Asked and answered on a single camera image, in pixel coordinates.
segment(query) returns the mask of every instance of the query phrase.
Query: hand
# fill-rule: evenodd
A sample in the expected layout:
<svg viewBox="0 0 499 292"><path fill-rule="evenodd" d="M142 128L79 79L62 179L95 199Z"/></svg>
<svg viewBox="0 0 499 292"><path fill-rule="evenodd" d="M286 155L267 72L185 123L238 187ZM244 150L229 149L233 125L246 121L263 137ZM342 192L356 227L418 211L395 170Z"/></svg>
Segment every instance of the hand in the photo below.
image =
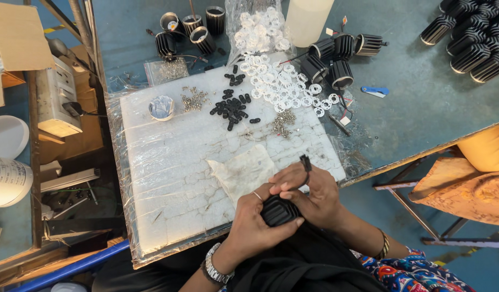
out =
<svg viewBox="0 0 499 292"><path fill-rule="evenodd" d="M265 183L255 192L265 201L271 195L270 187L271 183ZM223 274L231 273L244 260L291 237L304 222L304 218L298 217L271 228L260 216L262 208L262 201L253 193L239 198L230 235L212 257L212 264L217 271Z"/></svg>
<svg viewBox="0 0 499 292"><path fill-rule="evenodd" d="M343 209L338 192L338 184L327 170L312 166L307 185L310 195L301 191L290 191L298 188L305 181L307 173L302 163L289 165L269 179L274 185L271 194L280 194L281 198L291 200L305 219L318 228L334 230L339 222L339 210Z"/></svg>

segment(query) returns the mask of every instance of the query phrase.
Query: clear plastic bag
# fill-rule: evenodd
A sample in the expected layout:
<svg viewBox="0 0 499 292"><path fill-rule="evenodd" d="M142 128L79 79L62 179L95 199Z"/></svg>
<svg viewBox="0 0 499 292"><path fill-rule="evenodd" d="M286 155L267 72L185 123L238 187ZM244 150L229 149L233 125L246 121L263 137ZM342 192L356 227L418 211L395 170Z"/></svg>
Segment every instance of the clear plastic bag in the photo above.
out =
<svg viewBox="0 0 499 292"><path fill-rule="evenodd" d="M226 0L224 4L226 33L231 44L228 66L247 54L283 51L289 58L296 55L280 1Z"/></svg>

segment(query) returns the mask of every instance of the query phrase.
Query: white cylinder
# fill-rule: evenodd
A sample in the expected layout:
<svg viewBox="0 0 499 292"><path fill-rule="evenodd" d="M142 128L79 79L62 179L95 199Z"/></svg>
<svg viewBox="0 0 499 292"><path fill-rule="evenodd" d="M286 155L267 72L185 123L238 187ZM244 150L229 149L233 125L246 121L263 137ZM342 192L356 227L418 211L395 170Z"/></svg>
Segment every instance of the white cylinder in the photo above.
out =
<svg viewBox="0 0 499 292"><path fill-rule="evenodd" d="M291 0L285 25L292 43L306 48L316 42L329 16L334 0Z"/></svg>
<svg viewBox="0 0 499 292"><path fill-rule="evenodd" d="M33 171L19 161L0 158L0 207L20 201L31 189Z"/></svg>

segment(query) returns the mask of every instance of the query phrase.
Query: blue table surface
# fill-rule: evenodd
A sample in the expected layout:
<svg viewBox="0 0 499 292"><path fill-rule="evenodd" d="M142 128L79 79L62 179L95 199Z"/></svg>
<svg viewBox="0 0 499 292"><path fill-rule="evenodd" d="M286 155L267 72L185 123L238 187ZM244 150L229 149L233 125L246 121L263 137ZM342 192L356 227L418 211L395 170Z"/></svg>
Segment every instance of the blue table surface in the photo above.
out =
<svg viewBox="0 0 499 292"><path fill-rule="evenodd" d="M29 125L29 100L26 83L4 89L5 106L0 115L12 115ZM30 143L15 160L30 165ZM0 261L32 247L31 192L18 203L0 208Z"/></svg>
<svg viewBox="0 0 499 292"><path fill-rule="evenodd" d="M285 15L288 2L282 3ZM456 74L450 69L450 56L445 50L448 39L432 47L419 39L421 31L440 13L439 3L335 0L332 5L326 27L338 29L347 16L345 32L380 35L390 42L377 56L356 56L350 61L355 82L348 91L360 107L350 126L353 135L342 136L327 116L321 118L329 134L339 135L347 151L354 151L371 166L353 176L499 122L499 77L481 85L468 74ZM112 8L108 0L94 0L93 5L109 92L123 88L118 77L133 85L147 82L143 63L159 57L154 37L145 29L162 31L160 17L169 11L181 18L191 14L187 1L118 1ZM224 2L195 1L195 12L203 19L206 5L224 7ZM216 41L229 52L226 36ZM178 51L199 53L189 42L179 43ZM227 61L227 56L217 52L208 58L214 67ZM202 72L205 65L197 64L190 74ZM382 99L361 92L362 86L387 87L390 93Z"/></svg>

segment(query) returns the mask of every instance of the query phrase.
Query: ring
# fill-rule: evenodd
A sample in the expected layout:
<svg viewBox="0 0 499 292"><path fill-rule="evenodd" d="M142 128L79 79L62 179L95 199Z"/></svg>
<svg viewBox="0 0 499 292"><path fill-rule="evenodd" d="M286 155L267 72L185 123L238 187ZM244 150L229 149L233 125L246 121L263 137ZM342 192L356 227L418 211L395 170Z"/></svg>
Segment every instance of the ring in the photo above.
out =
<svg viewBox="0 0 499 292"><path fill-rule="evenodd" d="M262 198L257 193L255 193L254 191L253 191L253 194L255 194L255 196L257 196L260 199L260 201L264 202L264 200L262 200Z"/></svg>

